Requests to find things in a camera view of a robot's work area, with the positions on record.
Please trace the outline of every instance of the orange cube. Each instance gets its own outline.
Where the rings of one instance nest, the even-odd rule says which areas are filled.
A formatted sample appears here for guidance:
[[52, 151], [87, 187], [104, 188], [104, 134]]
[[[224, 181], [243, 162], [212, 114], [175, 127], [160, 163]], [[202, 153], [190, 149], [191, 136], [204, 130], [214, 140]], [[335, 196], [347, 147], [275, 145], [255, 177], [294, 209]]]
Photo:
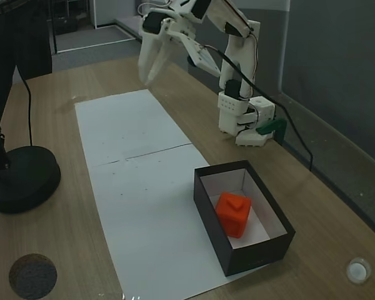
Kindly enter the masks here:
[[233, 238], [241, 238], [249, 219], [250, 198], [223, 192], [215, 208], [225, 233]]

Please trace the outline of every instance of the white robotic arm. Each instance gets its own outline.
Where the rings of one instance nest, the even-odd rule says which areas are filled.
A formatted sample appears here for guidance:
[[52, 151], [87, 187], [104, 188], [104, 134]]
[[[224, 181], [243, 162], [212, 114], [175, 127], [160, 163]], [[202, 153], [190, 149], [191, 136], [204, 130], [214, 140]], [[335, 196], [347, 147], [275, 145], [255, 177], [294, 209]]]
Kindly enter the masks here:
[[169, 9], [151, 9], [140, 27], [141, 81], [151, 84], [172, 55], [185, 48], [193, 65], [220, 77], [220, 130], [236, 136], [238, 145], [262, 146], [273, 135], [260, 135], [256, 128], [274, 119], [275, 105], [263, 97], [251, 98], [250, 85], [233, 80], [234, 70], [226, 61], [220, 71], [208, 50], [195, 41], [192, 23], [200, 24], [205, 17], [229, 35], [226, 56], [254, 82], [260, 23], [248, 20], [230, 0], [171, 0]]

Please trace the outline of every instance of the open box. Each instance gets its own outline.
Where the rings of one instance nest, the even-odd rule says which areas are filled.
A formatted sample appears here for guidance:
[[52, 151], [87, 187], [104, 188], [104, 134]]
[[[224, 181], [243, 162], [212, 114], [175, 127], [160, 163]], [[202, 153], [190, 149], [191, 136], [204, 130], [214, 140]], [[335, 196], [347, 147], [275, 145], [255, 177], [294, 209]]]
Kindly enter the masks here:
[[[240, 239], [226, 235], [216, 214], [215, 206], [223, 192], [251, 199], [249, 219]], [[282, 259], [296, 233], [248, 161], [196, 169], [194, 202], [225, 276]]]

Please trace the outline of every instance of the person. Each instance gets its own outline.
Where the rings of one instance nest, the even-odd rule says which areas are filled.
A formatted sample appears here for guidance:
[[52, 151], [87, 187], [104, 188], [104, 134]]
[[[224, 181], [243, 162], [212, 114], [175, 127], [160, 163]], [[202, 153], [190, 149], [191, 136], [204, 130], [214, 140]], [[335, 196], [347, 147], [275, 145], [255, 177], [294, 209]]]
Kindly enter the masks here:
[[43, 0], [0, 0], [0, 121], [16, 66], [25, 80], [52, 72]]

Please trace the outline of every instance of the green clamp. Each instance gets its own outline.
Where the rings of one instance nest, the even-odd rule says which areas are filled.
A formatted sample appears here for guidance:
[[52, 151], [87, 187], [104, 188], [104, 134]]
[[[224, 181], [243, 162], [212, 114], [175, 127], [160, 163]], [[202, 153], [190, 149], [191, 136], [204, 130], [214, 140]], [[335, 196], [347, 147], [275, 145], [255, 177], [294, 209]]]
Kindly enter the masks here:
[[279, 118], [279, 119], [272, 120], [271, 122], [268, 122], [267, 124], [261, 127], [258, 127], [256, 130], [262, 136], [265, 136], [266, 134], [270, 134], [273, 131], [275, 131], [274, 140], [279, 145], [282, 145], [284, 138], [285, 138], [287, 126], [288, 126], [288, 122], [285, 119]]

